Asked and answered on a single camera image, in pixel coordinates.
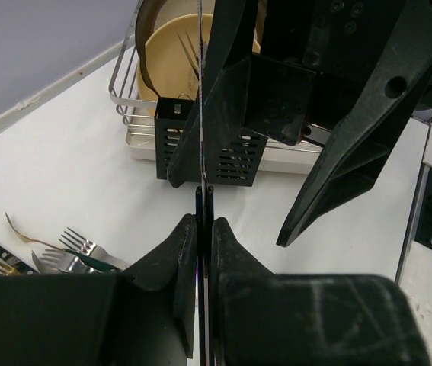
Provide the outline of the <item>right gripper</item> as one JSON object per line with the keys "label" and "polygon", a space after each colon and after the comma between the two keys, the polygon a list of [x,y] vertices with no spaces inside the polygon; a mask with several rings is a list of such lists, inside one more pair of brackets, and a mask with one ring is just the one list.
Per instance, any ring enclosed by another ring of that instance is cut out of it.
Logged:
{"label": "right gripper", "polygon": [[320,216],[374,186],[432,91],[432,1],[260,1],[255,31],[265,58],[287,64],[283,90],[291,94],[283,101],[254,94],[255,133],[294,145],[299,138],[285,135],[285,126],[330,129],[347,114],[282,225],[277,245],[289,246]]}

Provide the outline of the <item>pink handled knife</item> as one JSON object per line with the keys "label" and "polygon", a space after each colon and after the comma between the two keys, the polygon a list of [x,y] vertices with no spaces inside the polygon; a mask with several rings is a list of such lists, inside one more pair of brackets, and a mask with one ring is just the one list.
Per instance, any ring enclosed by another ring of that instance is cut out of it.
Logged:
{"label": "pink handled knife", "polygon": [[190,67],[192,68],[197,80],[199,80],[200,79],[199,57],[196,53],[194,44],[192,43],[192,40],[188,32],[185,32],[185,38],[183,38],[180,34],[177,34],[177,36],[180,45],[182,47],[182,50],[184,51],[184,54],[187,58],[187,61],[189,62]]}

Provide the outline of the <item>silver fork black handle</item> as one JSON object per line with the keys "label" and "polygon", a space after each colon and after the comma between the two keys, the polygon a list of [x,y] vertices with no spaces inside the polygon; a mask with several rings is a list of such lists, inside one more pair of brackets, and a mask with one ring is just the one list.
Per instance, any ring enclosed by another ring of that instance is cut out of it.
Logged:
{"label": "silver fork black handle", "polygon": [[0,246],[0,259],[23,275],[32,275],[35,272],[32,267],[22,262],[18,257],[4,249],[2,246]]}

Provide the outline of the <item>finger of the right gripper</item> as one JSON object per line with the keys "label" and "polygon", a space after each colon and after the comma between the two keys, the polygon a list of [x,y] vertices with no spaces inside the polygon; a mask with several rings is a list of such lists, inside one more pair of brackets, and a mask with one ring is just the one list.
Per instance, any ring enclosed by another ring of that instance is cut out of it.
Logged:
{"label": "finger of the right gripper", "polygon": [[[270,92],[283,101],[287,64],[266,59],[253,51],[258,11],[256,1],[217,1],[203,68],[203,135],[207,181],[210,184],[251,186],[267,139],[253,131],[253,96]],[[283,133],[301,139],[290,126]],[[231,162],[223,152],[249,135],[254,154]],[[200,182],[198,101],[188,114],[181,137],[167,167],[167,179],[178,188],[187,181]]]}

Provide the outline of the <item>gold utensil green handle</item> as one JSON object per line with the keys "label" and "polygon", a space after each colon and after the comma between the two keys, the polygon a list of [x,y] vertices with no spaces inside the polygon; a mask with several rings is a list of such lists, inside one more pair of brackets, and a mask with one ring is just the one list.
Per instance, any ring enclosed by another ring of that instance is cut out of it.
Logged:
{"label": "gold utensil green handle", "polygon": [[19,238],[19,240],[21,240],[22,242],[24,242],[24,243],[34,243],[35,242],[35,243],[39,243],[39,244],[41,244],[43,246],[46,246],[46,247],[48,247],[50,249],[56,249],[56,250],[62,251],[62,249],[60,247],[58,247],[58,246],[55,246],[53,244],[49,244],[48,242],[44,242],[43,240],[40,240],[40,239],[31,238],[31,237],[23,234],[22,232],[20,232],[15,227],[15,225],[13,224],[12,219],[10,218],[10,216],[8,215],[7,212],[5,212],[5,217],[6,217],[6,220],[8,222],[8,225],[10,226],[10,228],[12,229],[12,231]]}

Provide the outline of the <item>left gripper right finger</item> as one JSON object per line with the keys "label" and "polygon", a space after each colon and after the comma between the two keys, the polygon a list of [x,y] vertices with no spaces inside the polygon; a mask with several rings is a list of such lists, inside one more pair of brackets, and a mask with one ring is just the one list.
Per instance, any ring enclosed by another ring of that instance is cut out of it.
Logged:
{"label": "left gripper right finger", "polygon": [[428,365],[402,290],[369,274],[274,274],[225,218],[211,244],[211,345],[219,365]]}

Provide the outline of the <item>all silver fork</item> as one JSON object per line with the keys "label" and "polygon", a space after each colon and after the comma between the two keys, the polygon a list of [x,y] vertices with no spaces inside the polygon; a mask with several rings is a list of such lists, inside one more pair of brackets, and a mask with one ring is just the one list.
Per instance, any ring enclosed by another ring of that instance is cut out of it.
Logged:
{"label": "all silver fork", "polygon": [[130,266],[127,262],[109,254],[102,246],[69,227],[61,234],[59,241],[70,249],[106,262],[121,270],[125,270]]}

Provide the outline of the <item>grey marbled handle knife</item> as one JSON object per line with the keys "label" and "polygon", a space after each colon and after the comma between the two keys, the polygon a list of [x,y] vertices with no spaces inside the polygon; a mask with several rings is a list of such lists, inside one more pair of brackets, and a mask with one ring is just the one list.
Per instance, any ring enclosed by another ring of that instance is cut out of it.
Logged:
{"label": "grey marbled handle knife", "polygon": [[207,206],[210,194],[206,175],[206,160],[203,135],[203,5],[197,1],[197,51],[198,51],[198,129],[200,153],[200,187],[197,189],[197,288],[198,288],[198,320],[200,364],[215,365],[216,359],[211,345],[211,312],[210,312],[210,218],[211,211]]}

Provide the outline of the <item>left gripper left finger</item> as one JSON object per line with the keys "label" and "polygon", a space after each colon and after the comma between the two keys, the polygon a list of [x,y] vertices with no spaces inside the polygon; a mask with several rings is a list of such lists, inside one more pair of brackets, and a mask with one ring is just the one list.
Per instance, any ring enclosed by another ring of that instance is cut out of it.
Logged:
{"label": "left gripper left finger", "polygon": [[184,365],[195,216],[123,272],[0,276],[0,365]]}

